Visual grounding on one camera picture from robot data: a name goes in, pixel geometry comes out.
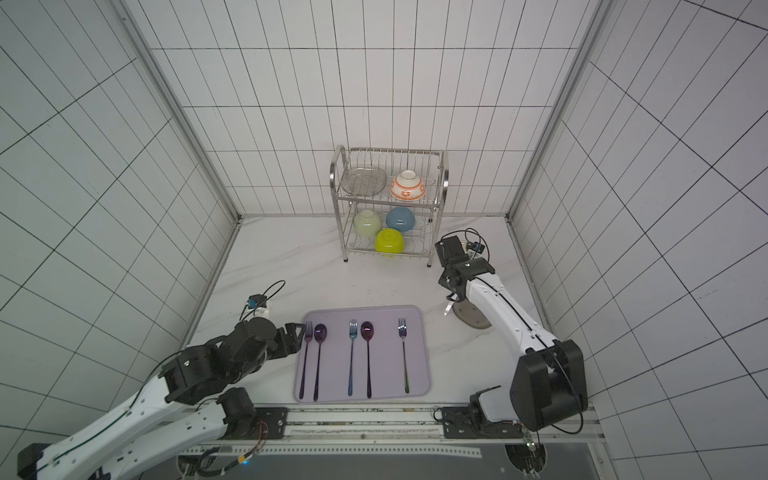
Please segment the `lavender rectangular placemat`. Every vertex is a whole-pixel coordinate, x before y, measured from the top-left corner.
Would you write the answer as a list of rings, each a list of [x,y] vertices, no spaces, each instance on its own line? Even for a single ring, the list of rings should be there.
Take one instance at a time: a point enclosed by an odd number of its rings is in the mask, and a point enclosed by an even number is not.
[[[410,393],[404,392],[401,340],[398,319],[407,322],[407,363]],[[350,355],[349,323],[358,322],[358,336],[354,352],[354,393],[347,395]],[[413,305],[366,308],[328,309],[311,311],[304,322],[311,321],[327,327],[327,338],[322,345],[320,390],[317,402],[313,400],[317,343],[309,344],[306,385],[303,399],[299,399],[304,346],[298,354],[294,382],[294,398],[300,403],[343,403],[367,400],[415,398],[431,389],[431,375],[426,348],[426,330],[422,311]],[[374,326],[371,347],[372,398],[366,396],[366,342],[362,337],[362,324],[370,321]]]

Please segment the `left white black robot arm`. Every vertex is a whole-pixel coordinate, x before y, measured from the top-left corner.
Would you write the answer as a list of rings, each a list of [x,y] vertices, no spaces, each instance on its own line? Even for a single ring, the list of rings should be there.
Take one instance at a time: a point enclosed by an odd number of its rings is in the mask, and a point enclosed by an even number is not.
[[[32,443],[16,460],[21,479],[132,477],[209,440],[263,438],[269,423],[239,383],[270,360],[300,352],[306,326],[261,317],[173,353],[138,392],[57,443]]]

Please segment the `green handled rainbow fork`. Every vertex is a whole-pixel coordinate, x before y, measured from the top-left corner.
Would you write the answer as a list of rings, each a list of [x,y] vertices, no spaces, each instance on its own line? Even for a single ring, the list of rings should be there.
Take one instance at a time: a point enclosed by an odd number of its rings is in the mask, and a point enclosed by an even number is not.
[[[403,360],[403,376],[404,376],[404,392],[406,394],[410,393],[410,383],[409,383],[409,373],[408,373],[408,363],[407,363],[407,350],[406,350],[406,339],[407,339],[407,322],[406,319],[403,317],[400,317],[398,319],[398,335],[401,340],[401,350],[402,350],[402,360]]]

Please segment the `dark purple long spoon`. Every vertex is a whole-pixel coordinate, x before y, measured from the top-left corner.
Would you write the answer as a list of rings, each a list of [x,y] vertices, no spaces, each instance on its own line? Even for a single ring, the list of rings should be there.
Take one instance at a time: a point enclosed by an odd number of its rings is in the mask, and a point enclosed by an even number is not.
[[[374,326],[370,321],[362,324],[362,337],[366,342],[366,396],[372,398],[372,376],[371,376],[371,347],[370,342],[374,336]]]

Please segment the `purple fork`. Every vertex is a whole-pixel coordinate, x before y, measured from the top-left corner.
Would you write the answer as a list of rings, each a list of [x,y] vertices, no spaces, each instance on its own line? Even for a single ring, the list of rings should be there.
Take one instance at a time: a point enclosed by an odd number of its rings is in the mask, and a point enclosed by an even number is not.
[[[305,330],[304,330],[304,356],[303,356],[303,365],[302,365],[302,375],[300,380],[300,388],[299,388],[299,399],[303,399],[305,395],[305,385],[306,385],[306,368],[307,368],[307,360],[309,355],[309,344],[312,341],[314,337],[314,327],[313,323],[311,321],[307,321],[305,323]]]

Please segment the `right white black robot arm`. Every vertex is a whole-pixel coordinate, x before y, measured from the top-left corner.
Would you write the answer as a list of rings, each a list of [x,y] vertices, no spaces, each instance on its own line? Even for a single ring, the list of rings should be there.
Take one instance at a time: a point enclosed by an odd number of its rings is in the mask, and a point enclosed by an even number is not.
[[[588,407],[584,356],[529,315],[504,287],[489,261],[471,257],[454,234],[435,244],[443,267],[439,285],[456,304],[467,301],[500,334],[512,354],[507,399],[481,411],[493,422],[516,421],[530,431],[555,427]]]

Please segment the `blue fork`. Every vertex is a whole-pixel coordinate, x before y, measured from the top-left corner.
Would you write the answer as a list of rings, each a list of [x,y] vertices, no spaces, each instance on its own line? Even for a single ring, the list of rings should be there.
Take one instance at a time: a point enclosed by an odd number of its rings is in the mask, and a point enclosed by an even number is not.
[[[348,386],[347,395],[351,397],[354,393],[354,352],[355,341],[358,336],[358,322],[351,320],[349,323],[349,338],[350,338],[350,355],[349,355],[349,369],[348,369]]]

